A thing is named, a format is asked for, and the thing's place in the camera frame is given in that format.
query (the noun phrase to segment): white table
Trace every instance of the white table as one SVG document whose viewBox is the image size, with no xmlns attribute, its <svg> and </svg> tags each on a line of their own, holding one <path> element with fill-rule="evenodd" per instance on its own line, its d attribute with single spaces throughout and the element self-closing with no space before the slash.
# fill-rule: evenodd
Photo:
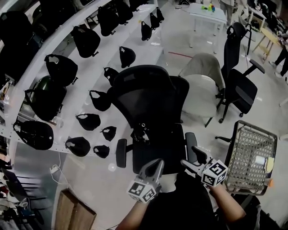
<svg viewBox="0 0 288 230">
<path fill-rule="evenodd" d="M 202 8 L 202 4 L 199 3 L 192 3 L 188 8 L 185 8 L 185 11 L 188 12 L 190 15 L 193 16 L 194 21 L 194 32 L 196 31 L 196 19 L 200 19 L 203 21 L 212 22 L 215 24 L 214 27 L 214 53 L 217 53 L 218 46 L 219 46 L 219 35 L 222 34 L 223 26 L 227 23 L 226 16 L 220 8 L 215 8 L 215 12 L 208 11 Z M 220 25 L 219 32 L 217 34 L 217 26 Z M 193 34 L 190 36 L 189 46 L 193 47 Z"/>
<path fill-rule="evenodd" d="M 247 6 L 248 6 L 249 12 L 251 12 L 250 18 L 249 18 L 249 23 L 250 23 L 250 24 L 251 24 L 251 22 L 252 22 L 252 19 L 253 19 L 253 15 L 254 15 L 254 14 L 257 14 L 257 15 L 259 15 L 259 16 L 262 18 L 262 22 L 261 22 L 261 25 L 260 25 L 260 28 L 259 28 L 259 31 L 261 31 L 261 29 L 262 29 L 263 26 L 264 26 L 264 22 L 265 22 L 265 20 L 266 20 L 266 17 L 265 17 L 259 10 L 253 9 L 253 8 L 251 8 L 249 5 L 247 5 Z"/>
</svg>

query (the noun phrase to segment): white chair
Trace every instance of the white chair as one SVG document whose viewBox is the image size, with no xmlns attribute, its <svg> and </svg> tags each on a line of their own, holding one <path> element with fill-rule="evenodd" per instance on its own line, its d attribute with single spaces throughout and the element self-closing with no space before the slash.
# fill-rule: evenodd
<svg viewBox="0 0 288 230">
<path fill-rule="evenodd" d="M 210 118 L 205 124 L 207 127 L 222 103 L 217 106 L 217 95 L 224 95 L 225 92 L 225 82 L 217 58 L 208 53 L 196 54 L 179 76 L 185 78 L 190 85 L 182 110 Z"/>
</svg>

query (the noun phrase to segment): wooden board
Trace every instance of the wooden board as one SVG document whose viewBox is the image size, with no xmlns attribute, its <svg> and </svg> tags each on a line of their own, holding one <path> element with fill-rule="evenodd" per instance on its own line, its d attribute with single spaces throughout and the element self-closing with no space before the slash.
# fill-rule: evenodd
<svg viewBox="0 0 288 230">
<path fill-rule="evenodd" d="M 78 204 L 78 199 L 69 191 L 63 190 L 60 193 L 55 230 L 68 230 L 71 222 L 71 217 L 75 213 Z"/>
<path fill-rule="evenodd" d="M 71 218 L 69 230 L 90 230 L 96 215 L 93 210 L 79 202 Z"/>
</svg>

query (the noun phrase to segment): chair seat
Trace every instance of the chair seat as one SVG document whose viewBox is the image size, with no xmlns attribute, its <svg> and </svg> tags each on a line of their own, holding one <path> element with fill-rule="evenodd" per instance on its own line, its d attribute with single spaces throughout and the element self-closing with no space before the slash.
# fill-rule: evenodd
<svg viewBox="0 0 288 230">
<path fill-rule="evenodd" d="M 238 70 L 232 69 L 229 72 L 226 85 L 225 98 L 228 102 L 233 102 L 239 98 L 239 95 L 236 92 L 237 86 L 241 88 L 253 101 L 255 100 L 258 91 L 256 85 L 247 77 L 243 76 L 243 74 Z M 243 99 L 240 99 L 233 104 L 244 114 L 247 114 L 252 107 Z"/>
<path fill-rule="evenodd" d="M 213 79 L 201 74 L 183 77 L 189 82 L 190 89 L 182 111 L 201 117 L 216 115 L 218 88 Z"/>
<path fill-rule="evenodd" d="M 162 135 L 159 141 L 150 144 L 133 141 L 133 172 L 138 174 L 142 166 L 151 160 L 161 158 L 164 160 L 163 174 L 179 173 L 184 171 L 180 160 L 186 158 L 185 140 L 180 124 L 173 124 L 172 132 Z"/>
</svg>

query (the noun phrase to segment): chair armrest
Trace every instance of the chair armrest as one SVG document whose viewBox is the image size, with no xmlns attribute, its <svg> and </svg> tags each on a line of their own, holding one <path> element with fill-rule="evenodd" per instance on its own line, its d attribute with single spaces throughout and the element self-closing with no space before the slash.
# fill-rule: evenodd
<svg viewBox="0 0 288 230">
<path fill-rule="evenodd" d="M 126 168 L 126 139 L 120 139 L 117 143 L 116 147 L 116 164 L 120 168 Z"/>
<path fill-rule="evenodd" d="M 259 69 L 263 74 L 265 73 L 265 69 L 256 61 L 254 61 L 253 59 L 250 59 L 250 63 L 254 65 L 257 69 Z"/>
<path fill-rule="evenodd" d="M 249 97 L 239 86 L 236 86 L 236 93 L 250 106 L 253 105 L 254 100 Z"/>
<path fill-rule="evenodd" d="M 188 157 L 187 160 L 191 163 L 196 162 L 197 156 L 192 149 L 193 146 L 197 146 L 197 140 L 194 133 L 185 133 L 185 139 L 186 139 L 186 149 Z"/>
</svg>

